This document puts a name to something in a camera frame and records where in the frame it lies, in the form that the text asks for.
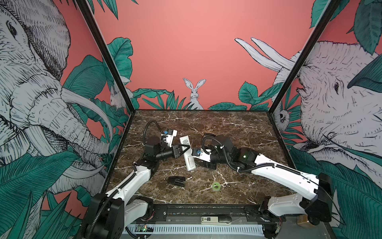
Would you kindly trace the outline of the white remote control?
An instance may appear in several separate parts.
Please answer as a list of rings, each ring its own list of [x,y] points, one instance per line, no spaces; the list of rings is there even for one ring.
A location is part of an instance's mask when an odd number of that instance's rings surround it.
[[[180,143],[183,145],[190,146],[190,148],[183,154],[183,156],[185,159],[187,170],[192,171],[196,168],[196,164],[195,164],[194,157],[192,156],[192,147],[191,147],[189,136],[186,135],[186,136],[180,137]]]

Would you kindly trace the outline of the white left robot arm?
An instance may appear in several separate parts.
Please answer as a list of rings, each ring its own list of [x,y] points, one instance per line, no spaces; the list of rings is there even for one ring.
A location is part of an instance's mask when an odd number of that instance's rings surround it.
[[[147,214],[148,200],[131,199],[137,190],[151,179],[162,160],[178,158],[189,149],[189,144],[169,146],[165,135],[148,138],[133,171],[112,190],[92,198],[76,238],[119,239],[129,224]]]

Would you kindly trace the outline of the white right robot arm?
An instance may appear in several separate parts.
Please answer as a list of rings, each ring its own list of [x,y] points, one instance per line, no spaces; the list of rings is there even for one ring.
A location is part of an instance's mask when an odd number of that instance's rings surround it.
[[[262,214],[278,217],[305,214],[313,221],[331,222],[332,179],[325,173],[301,172],[246,147],[212,145],[207,149],[194,148],[192,156],[203,161],[205,167],[227,164],[237,173],[262,176],[295,192],[289,196],[266,198],[259,209]]]

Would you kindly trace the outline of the black plastic clip part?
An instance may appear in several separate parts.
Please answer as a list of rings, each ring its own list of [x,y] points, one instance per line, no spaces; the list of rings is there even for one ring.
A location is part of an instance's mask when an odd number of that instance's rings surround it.
[[[184,176],[171,176],[167,179],[167,182],[179,187],[185,187],[186,178]]]

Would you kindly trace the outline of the white perforated front strip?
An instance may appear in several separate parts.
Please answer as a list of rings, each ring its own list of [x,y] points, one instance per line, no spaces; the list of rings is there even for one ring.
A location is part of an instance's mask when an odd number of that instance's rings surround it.
[[[262,225],[177,225],[177,224],[130,224],[130,232],[136,235],[246,235],[264,236]]]

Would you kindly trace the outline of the brass knob block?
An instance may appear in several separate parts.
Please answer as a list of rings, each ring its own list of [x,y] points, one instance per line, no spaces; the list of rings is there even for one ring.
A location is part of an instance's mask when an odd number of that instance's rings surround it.
[[[298,215],[296,217],[296,224],[302,228],[311,228],[312,224],[309,221],[308,215],[303,214],[303,215]]]

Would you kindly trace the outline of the white label box on rail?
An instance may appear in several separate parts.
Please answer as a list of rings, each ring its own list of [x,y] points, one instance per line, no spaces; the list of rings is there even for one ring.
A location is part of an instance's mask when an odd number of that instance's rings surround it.
[[[231,225],[232,218],[230,216],[206,216],[201,217],[202,225],[221,225],[228,226]]]

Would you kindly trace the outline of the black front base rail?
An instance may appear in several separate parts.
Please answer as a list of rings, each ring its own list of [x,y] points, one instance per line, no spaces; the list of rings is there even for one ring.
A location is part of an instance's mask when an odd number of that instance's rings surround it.
[[[136,222],[165,222],[170,217],[231,216],[243,217],[247,222],[279,223],[283,217],[260,212],[258,204],[154,204],[153,215],[143,216]]]

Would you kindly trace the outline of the black corner frame post left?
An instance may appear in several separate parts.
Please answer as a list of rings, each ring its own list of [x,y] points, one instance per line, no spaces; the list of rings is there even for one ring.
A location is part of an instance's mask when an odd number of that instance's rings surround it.
[[[106,62],[106,65],[108,67],[108,69],[110,70],[110,73],[115,81],[115,83],[117,84],[121,94],[122,94],[122,97],[123,97],[123,100],[124,102],[126,103],[126,106],[127,106],[127,111],[129,112],[129,114],[134,114],[135,113],[135,109],[134,109],[134,106],[126,92],[126,88],[121,80],[121,77],[120,77],[120,74],[118,72],[118,69],[116,67],[116,64],[110,54],[110,51],[107,47],[107,44],[105,43],[105,40],[101,34],[101,31],[96,23],[96,20],[93,16],[93,13],[91,12],[91,9],[90,9],[90,5],[88,3],[88,1],[83,1],[83,0],[76,0],[76,4],[78,5],[79,9],[80,9],[80,12],[101,52],[101,55],[103,57],[103,59],[105,60]]]

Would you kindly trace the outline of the black corner frame post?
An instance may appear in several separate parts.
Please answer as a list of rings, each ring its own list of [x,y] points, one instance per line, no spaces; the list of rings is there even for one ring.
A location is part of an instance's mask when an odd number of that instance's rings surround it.
[[[122,94],[122,97],[123,97],[123,100],[124,102],[126,103],[126,106],[127,106],[127,111],[129,112],[129,114],[134,114],[135,113],[135,109],[134,109],[134,106],[126,92],[126,88],[121,80],[121,77],[120,77],[120,74],[118,72],[118,69],[116,67],[116,64],[110,54],[110,51],[107,47],[107,44],[105,43],[105,40],[101,34],[101,31],[96,23],[96,20],[93,16],[93,13],[91,12],[91,9],[90,9],[90,5],[88,3],[88,1],[83,1],[83,0],[76,0],[76,4],[78,5],[79,9],[80,9],[80,12],[101,52],[101,55],[103,57],[103,59],[105,60],[106,62],[106,65],[108,67],[108,69],[110,70],[110,73],[115,81],[115,83],[117,84],[121,94]]]
[[[272,103],[271,107],[269,108],[269,110],[267,112],[268,115],[273,114],[274,111],[276,110],[277,106],[279,105],[283,96],[285,95],[285,93],[287,92],[287,90],[289,89],[291,84],[293,83],[294,79],[297,77],[299,70],[302,68],[304,62],[306,61],[306,59],[310,55],[312,49],[314,48],[314,46],[317,43],[317,41],[319,40],[320,36],[324,32],[326,26],[330,22],[330,19],[332,18],[336,9],[339,7],[340,3],[341,3],[340,0],[328,1],[327,5],[325,6],[325,8],[324,8],[324,10],[323,10],[318,22],[317,22],[317,25],[315,26],[315,28],[314,28],[313,32],[311,33],[308,41],[306,42],[304,48],[302,49],[299,58],[297,59],[292,70],[288,74],[285,82],[282,85],[281,90],[277,94],[275,101]]]

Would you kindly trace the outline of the black corner frame post right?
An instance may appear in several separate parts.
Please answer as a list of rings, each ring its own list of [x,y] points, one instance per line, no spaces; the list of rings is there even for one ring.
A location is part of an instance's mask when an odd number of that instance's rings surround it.
[[[323,10],[318,22],[317,22],[317,25],[315,26],[315,28],[314,28],[313,32],[311,33],[308,41],[306,42],[304,48],[302,49],[299,58],[297,59],[292,70],[288,74],[285,82],[282,85],[281,90],[277,94],[275,101],[272,103],[271,107],[269,108],[269,110],[267,112],[268,115],[273,114],[274,111],[276,110],[277,106],[279,105],[283,96],[285,95],[285,93],[287,92],[287,90],[289,89],[291,84],[293,83],[294,79],[297,77],[299,70],[302,68],[304,62],[306,61],[306,59],[310,55],[312,49],[314,48],[314,46],[317,43],[317,41],[319,40],[320,36],[324,32],[326,26],[330,22],[330,19],[332,18],[336,9],[339,7],[340,3],[341,3],[340,0],[328,1],[327,5],[325,6],[325,8],[324,8],[324,10]]]

